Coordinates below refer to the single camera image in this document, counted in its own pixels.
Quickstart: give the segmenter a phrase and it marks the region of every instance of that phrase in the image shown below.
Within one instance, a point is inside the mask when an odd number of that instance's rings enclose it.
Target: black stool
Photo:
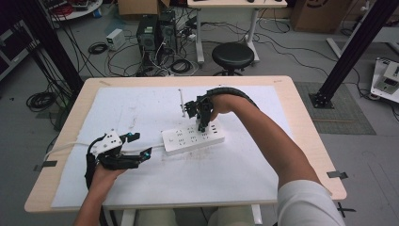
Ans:
[[[215,73],[214,76],[219,74],[242,75],[235,70],[243,71],[245,67],[252,63],[254,57],[253,51],[244,44],[237,42],[220,44],[212,52],[212,58],[224,70]]]

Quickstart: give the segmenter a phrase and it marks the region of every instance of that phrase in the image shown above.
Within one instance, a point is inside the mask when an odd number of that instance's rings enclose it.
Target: white paper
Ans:
[[[162,130],[195,122],[195,118],[182,116],[179,89],[188,102],[213,88],[101,88],[78,141],[91,142],[116,129],[119,135],[128,132],[141,135],[139,140],[125,143],[123,150],[144,150],[162,143]],[[273,87],[236,88],[245,92],[292,136]],[[167,156],[164,148],[153,149],[150,160],[138,169],[127,170],[117,179],[104,205],[178,206],[275,201],[278,177],[243,124],[232,113],[219,115],[218,120],[226,135],[223,143],[173,156]],[[52,207],[81,206],[88,191],[84,177],[87,148],[73,147]]]

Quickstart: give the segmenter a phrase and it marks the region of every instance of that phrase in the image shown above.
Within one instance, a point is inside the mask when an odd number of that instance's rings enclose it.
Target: black metal pole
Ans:
[[[50,26],[43,8],[38,0],[13,0],[15,8],[33,36],[38,39],[53,60],[65,82],[72,91],[72,98],[76,99],[83,87],[83,80],[74,68],[67,52],[62,46],[56,32]]]
[[[335,91],[398,6],[399,0],[378,0],[375,2],[368,16],[360,25],[358,32],[343,51],[343,55],[332,69],[326,82],[314,96],[311,96],[315,107],[325,107],[329,104]]]

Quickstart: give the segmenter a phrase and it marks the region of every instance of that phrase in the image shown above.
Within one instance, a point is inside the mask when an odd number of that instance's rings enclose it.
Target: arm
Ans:
[[[245,98],[233,95],[212,97],[214,110],[211,121],[217,114],[233,112],[247,128],[264,158],[279,177],[279,188],[295,180],[310,180],[320,184],[302,150],[268,116]]]
[[[108,170],[101,164],[97,166],[91,187],[73,225],[97,226],[99,224],[100,210],[106,195],[117,177],[125,171],[126,169]]]

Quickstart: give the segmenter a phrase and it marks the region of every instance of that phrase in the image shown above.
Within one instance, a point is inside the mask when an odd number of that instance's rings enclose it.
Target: power strip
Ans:
[[[198,125],[162,131],[167,155],[184,153],[207,147],[224,141],[224,133],[220,123],[215,120],[209,123],[205,132],[198,131]]]

